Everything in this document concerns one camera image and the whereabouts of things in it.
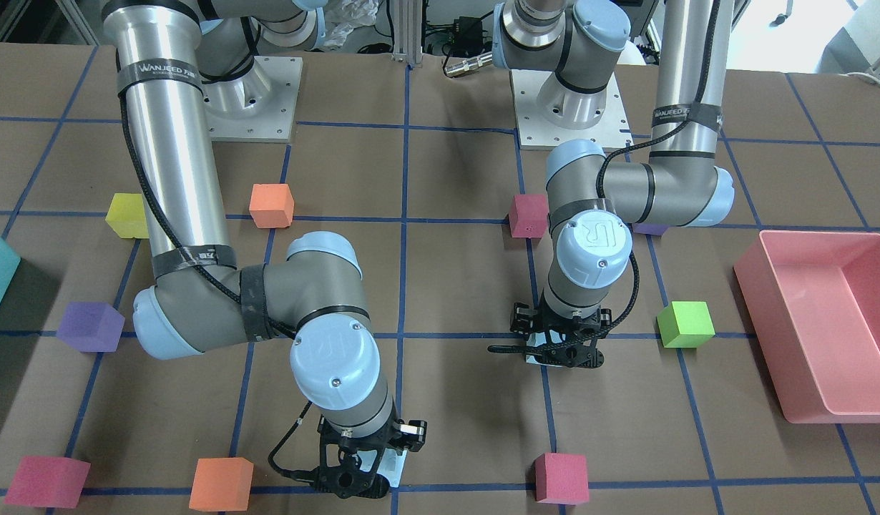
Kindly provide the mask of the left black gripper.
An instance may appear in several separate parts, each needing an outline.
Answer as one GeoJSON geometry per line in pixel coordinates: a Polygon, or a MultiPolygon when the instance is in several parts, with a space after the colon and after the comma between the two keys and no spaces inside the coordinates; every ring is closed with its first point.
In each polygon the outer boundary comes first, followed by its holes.
{"type": "MultiPolygon", "coordinates": [[[[525,341],[532,333],[550,333],[548,348],[557,350],[555,360],[561,368],[595,369],[604,364],[597,349],[597,340],[609,333],[612,310],[596,307],[587,318],[580,313],[568,319],[555,313],[544,300],[534,309],[524,303],[513,304],[511,332],[525,341]]],[[[526,345],[490,345],[492,354],[520,354],[525,357],[526,345]]]]}

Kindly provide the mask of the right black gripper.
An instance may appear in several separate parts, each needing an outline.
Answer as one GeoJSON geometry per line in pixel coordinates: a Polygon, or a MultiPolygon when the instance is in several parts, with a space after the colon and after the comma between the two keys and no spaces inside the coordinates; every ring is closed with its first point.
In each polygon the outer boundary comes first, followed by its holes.
{"type": "Polygon", "coordinates": [[[337,431],[322,417],[317,427],[320,463],[315,469],[315,489],[340,499],[382,499],[391,488],[387,477],[376,472],[382,454],[387,448],[419,452],[426,443],[427,428],[427,421],[404,423],[390,418],[370,436],[352,437],[349,430],[337,431]]]}

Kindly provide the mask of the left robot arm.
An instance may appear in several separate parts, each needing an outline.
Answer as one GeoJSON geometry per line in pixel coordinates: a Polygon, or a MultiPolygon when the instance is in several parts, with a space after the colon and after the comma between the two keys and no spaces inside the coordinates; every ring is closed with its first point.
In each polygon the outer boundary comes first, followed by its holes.
{"type": "MultiPolygon", "coordinates": [[[[665,2],[650,139],[607,153],[590,138],[558,144],[546,160],[552,261],[534,307],[516,303],[521,345],[491,345],[543,366],[597,368],[597,342],[632,312],[640,270],[636,224],[712,226],[733,205],[733,180],[715,163],[732,1],[665,2]]],[[[605,101],[630,36],[610,1],[506,1],[494,10],[492,61],[551,72],[546,107],[605,101]]]]}

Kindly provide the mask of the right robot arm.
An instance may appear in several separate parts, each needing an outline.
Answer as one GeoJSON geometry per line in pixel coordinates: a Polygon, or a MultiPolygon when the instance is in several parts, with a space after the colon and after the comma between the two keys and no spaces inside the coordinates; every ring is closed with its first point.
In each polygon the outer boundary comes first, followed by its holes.
{"type": "Polygon", "coordinates": [[[242,79],[245,63],[201,73],[201,23],[254,19],[278,46],[315,48],[322,1],[107,1],[103,26],[117,52],[122,131],[149,219],[155,284],[134,300],[140,345],[158,359],[238,343],[292,339],[290,370],[321,411],[319,464],[275,462],[281,476],[330,492],[380,499],[408,453],[426,443],[425,421],[401,420],[369,320],[363,273],[348,239],[309,232],[273,264],[239,268],[225,214],[205,108],[217,78],[242,79]]]}

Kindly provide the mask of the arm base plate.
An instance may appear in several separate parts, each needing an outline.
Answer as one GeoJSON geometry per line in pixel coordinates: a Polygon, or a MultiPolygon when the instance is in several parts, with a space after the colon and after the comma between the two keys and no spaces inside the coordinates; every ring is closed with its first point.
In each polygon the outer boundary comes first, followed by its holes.
{"type": "Polygon", "coordinates": [[[603,149],[632,144],[632,131],[615,76],[594,94],[567,90],[552,72],[513,69],[513,105],[519,146],[551,150],[583,138],[603,149]]]}
{"type": "Polygon", "coordinates": [[[256,57],[237,79],[202,86],[211,140],[289,143],[302,72],[299,57],[256,57]]]}

